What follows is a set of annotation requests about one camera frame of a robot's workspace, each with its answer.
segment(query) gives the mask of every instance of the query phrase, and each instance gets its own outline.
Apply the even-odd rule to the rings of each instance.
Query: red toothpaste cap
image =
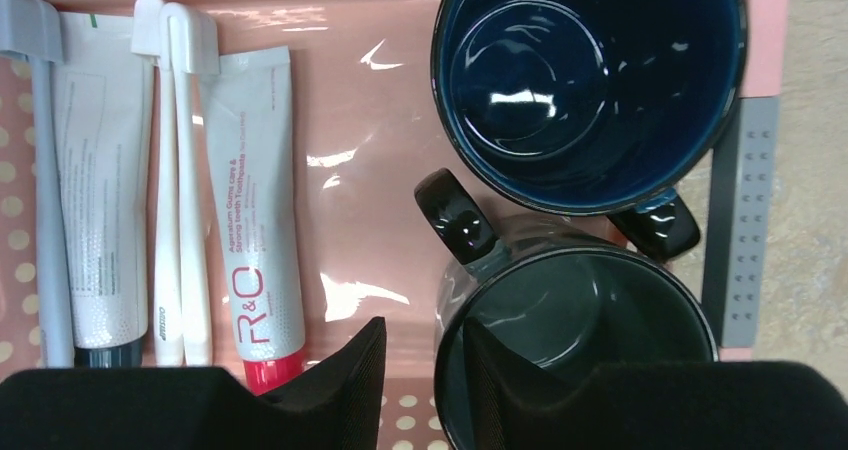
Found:
[[[254,395],[262,395],[285,385],[303,373],[303,349],[288,357],[267,362],[244,361],[247,388]]]

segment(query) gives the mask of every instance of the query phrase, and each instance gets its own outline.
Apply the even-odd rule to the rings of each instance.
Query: toothbrush head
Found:
[[[164,0],[136,0],[133,10],[133,35],[130,50],[136,55],[159,58],[162,54],[159,38],[159,14]]]
[[[159,13],[160,28],[168,29],[174,71],[193,75],[221,73],[218,26],[209,15],[179,3],[166,3]]]
[[[0,55],[63,62],[59,12],[43,0],[0,0]]]

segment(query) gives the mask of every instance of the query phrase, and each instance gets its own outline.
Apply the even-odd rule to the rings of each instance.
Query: black mug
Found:
[[[464,360],[469,318],[571,389],[602,363],[717,360],[697,300],[653,260],[553,215],[492,226],[448,170],[421,182],[415,199],[455,259],[436,308],[434,375],[453,448],[479,448]]]
[[[673,186],[735,113],[746,49],[742,0],[442,0],[431,75],[490,187],[668,261],[700,240]]]

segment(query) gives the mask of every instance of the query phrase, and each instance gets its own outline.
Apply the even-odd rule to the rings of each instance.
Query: basket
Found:
[[[130,14],[135,0],[47,1],[60,10]],[[314,364],[333,353],[370,317],[384,315],[389,350],[379,448],[448,448],[433,405],[432,371],[436,292],[451,256],[420,216],[412,190],[431,171],[448,167],[492,216],[525,210],[477,181],[446,140],[429,76],[440,0],[169,1],[211,14],[219,24],[222,53],[278,45],[291,49],[308,360]],[[787,1],[748,0],[752,38],[744,97],[779,93]],[[29,68],[0,59],[0,82],[2,379],[41,361]],[[151,168],[156,162],[154,151]],[[151,196],[155,186],[152,176]],[[242,377],[208,182],[202,195],[211,229],[207,252],[215,362]],[[155,218],[150,199],[151,235]],[[577,223],[621,242],[605,219]],[[152,363],[150,345],[145,358]]]

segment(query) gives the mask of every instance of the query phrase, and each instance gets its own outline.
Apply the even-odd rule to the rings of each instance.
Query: toothpaste tube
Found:
[[[53,66],[56,153],[79,366],[141,365],[153,67],[132,19],[63,13]]]
[[[199,82],[233,332],[261,395],[303,371],[288,48],[223,56]]]

